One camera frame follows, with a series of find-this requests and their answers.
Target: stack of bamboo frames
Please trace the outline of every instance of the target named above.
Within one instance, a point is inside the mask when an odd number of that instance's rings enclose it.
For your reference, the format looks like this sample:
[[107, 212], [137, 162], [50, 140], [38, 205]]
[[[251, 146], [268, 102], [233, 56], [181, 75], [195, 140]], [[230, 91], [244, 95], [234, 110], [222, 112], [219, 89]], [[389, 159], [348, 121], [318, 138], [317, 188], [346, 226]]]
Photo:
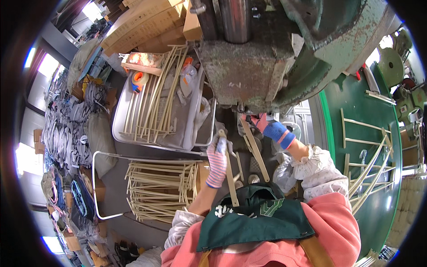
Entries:
[[198, 161], [131, 161], [125, 179], [126, 198], [139, 221], [172, 223], [176, 210], [197, 196]]
[[[120, 134], [132, 136], [134, 141], [141, 144], [157, 144], [159, 135], [165, 137], [176, 131], [176, 118], [171, 121], [172, 103], [188, 46], [171, 47], [172, 50], [164, 54], [160, 76], [150, 74], [147, 84], [139, 94], [132, 94], [129, 103], [123, 132]], [[172, 66], [176, 66], [175, 75], [165, 98], [161, 96], [162, 90]]]
[[[348, 197], [350, 199], [350, 203], [352, 205], [352, 213], [353, 215], [356, 214], [356, 212], [360, 209], [360, 207], [363, 205], [363, 203], [366, 201], [366, 199], [369, 197], [369, 195], [374, 194], [382, 189], [385, 189], [392, 184], [394, 184], [394, 169], [395, 166], [387, 166], [387, 161], [389, 159], [389, 156], [393, 158], [393, 143], [392, 143], [392, 132], [391, 132], [391, 125], [389, 125], [389, 130], [385, 130], [384, 128], [380, 128], [371, 124], [362, 123], [356, 120], [351, 120], [344, 118], [343, 110], [341, 109], [341, 119], [342, 119], [342, 133], [343, 133], [343, 141], [344, 141], [344, 148], [345, 148], [345, 142], [351, 141], [351, 142], [357, 142], [357, 143], [364, 143], [364, 144], [372, 144], [375, 146], [378, 146], [377, 150], [375, 151], [374, 156], [370, 160], [368, 164], [358, 164], [358, 163], [350, 163], [350, 154], [345, 155], [345, 164], [344, 164], [344, 175], [348, 177]], [[345, 136], [345, 122], [350, 122], [366, 127], [370, 127], [373, 129], [380, 130], [383, 139], [381, 143], [376, 142], [370, 142], [370, 141], [364, 141], [364, 140], [356, 140], [351, 138], [346, 138]], [[384, 162], [381, 166], [374, 165], [376, 162], [382, 148], [385, 147], [384, 154], [386, 155], [384, 158]], [[362, 167], [361, 174], [356, 179], [351, 179], [351, 172], [349, 171], [349, 167]], [[374, 174], [369, 174], [369, 172], [373, 169], [378, 169], [378, 171]], [[391, 171], [390, 174], [390, 181], [389, 182], [378, 182], [379, 177], [381, 174]], [[364, 183], [363, 181], [374, 177], [370, 183]], [[359, 187], [367, 186], [367, 189], [360, 195], [355, 198], [351, 198], [354, 196], [354, 194], [357, 192]]]

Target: gloved hand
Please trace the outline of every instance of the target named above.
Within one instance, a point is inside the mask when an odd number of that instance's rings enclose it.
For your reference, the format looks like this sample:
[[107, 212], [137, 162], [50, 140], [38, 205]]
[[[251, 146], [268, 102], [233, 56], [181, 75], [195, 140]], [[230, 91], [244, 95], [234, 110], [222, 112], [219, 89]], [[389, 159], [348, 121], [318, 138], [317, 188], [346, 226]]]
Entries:
[[[242, 119], [246, 119], [247, 115], [242, 115]], [[254, 115], [250, 115], [251, 121], [266, 137], [270, 137], [276, 141], [283, 149], [288, 149], [292, 142], [295, 140], [295, 134], [291, 133], [285, 126], [280, 122], [275, 121], [273, 123], [267, 122], [267, 114], [260, 113], [259, 119]]]
[[233, 153], [233, 143], [228, 141], [225, 137], [219, 137], [216, 134], [211, 145], [208, 147], [206, 153], [208, 154], [210, 172], [206, 184], [212, 188], [221, 188], [222, 182], [225, 179], [225, 171], [227, 170], [227, 158], [225, 151], [231, 155]]

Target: gray floor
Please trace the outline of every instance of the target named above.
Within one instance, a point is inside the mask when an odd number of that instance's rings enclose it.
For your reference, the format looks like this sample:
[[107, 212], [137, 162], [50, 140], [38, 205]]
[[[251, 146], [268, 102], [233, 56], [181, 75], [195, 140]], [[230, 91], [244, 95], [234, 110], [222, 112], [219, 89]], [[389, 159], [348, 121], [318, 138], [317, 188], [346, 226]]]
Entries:
[[[112, 72], [108, 81], [110, 86], [117, 88], [117, 99], [119, 99], [123, 84], [126, 78], [120, 76], [116, 72]], [[115, 108], [111, 114], [111, 124], [114, 118]], [[270, 177], [274, 172], [274, 169], [278, 165], [275, 158], [271, 155], [271, 140], [269, 138], [264, 138], [262, 141], [263, 151], [262, 156], [266, 164], [267, 170]], [[176, 152], [169, 152], [164, 150], [158, 150], [150, 147], [143, 147], [132, 144], [125, 144], [118, 141], [114, 141], [116, 146], [116, 151], [118, 154], [128, 155], [128, 156], [138, 156], [138, 157], [150, 157], [150, 158], [161, 158], [161, 159], [177, 159], [177, 158], [187, 158], [187, 159], [199, 159], [198, 155], [192, 154], [183, 154]], [[249, 162], [252, 155], [247, 151], [240, 152], [240, 158], [242, 161], [242, 169], [244, 177], [249, 176]], [[121, 212], [127, 212], [125, 216], [120, 216], [108, 220], [108, 247], [111, 252], [114, 252], [114, 239], [116, 233], [118, 236], [125, 238], [129, 242], [135, 242], [139, 247], [145, 249], [150, 249], [152, 246], [163, 246], [166, 238], [167, 231], [169, 230], [169, 224], [147, 220], [144, 223], [157, 227], [159, 229], [154, 229], [145, 225], [142, 225], [138, 222], [135, 222], [133, 214], [130, 212], [130, 207], [126, 201], [126, 186], [127, 181], [124, 180], [126, 170], [128, 168], [128, 161], [124, 159], [119, 159], [114, 168], [112, 168], [107, 174], [102, 177], [102, 181], [106, 186], [106, 195], [104, 202], [99, 203], [99, 208], [101, 212], [105, 215], [111, 215]], [[238, 173], [237, 161], [234, 158], [231, 158], [231, 164], [233, 168], [233, 174]], [[225, 194], [228, 193], [228, 186], [226, 182], [223, 187], [219, 190], [217, 199], [219, 200]]]

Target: worker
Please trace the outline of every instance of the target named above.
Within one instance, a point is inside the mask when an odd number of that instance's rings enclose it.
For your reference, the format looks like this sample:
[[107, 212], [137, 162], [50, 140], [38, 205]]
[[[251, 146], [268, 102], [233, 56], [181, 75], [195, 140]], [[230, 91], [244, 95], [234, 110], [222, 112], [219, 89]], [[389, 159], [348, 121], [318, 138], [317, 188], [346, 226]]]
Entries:
[[360, 253], [359, 227], [348, 178], [329, 151], [302, 144], [281, 123], [268, 123], [265, 113], [250, 120], [291, 154], [307, 203], [284, 199], [274, 183], [255, 183], [236, 190], [238, 207], [226, 196], [211, 210], [225, 179], [225, 152], [232, 149], [216, 136], [207, 150], [206, 184], [188, 209], [176, 211], [162, 266], [353, 266]]

